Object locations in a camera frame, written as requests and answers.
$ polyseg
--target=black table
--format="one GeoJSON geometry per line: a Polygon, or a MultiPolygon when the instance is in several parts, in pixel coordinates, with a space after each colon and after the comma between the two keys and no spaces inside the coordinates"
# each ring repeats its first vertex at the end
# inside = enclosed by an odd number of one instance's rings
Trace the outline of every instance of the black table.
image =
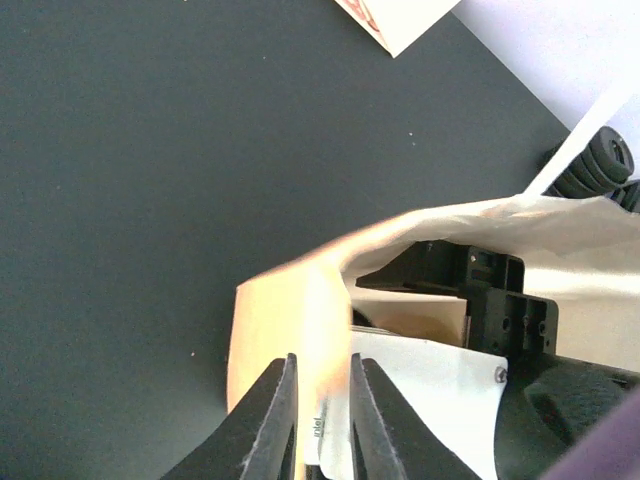
{"type": "Polygon", "coordinates": [[[331,0],[112,3],[0,7],[10,478],[158,478],[225,414],[238,283],[566,135],[452,15],[392,60],[331,0]]]}

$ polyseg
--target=white wall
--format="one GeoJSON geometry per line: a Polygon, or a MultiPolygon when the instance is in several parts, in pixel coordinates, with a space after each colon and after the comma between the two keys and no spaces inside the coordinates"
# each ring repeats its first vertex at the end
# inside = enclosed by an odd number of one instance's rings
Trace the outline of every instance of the white wall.
{"type": "MultiPolygon", "coordinates": [[[[639,0],[462,0],[454,12],[569,128],[632,59],[640,72],[639,0]]],[[[640,170],[640,95],[609,125],[640,170]]]]}

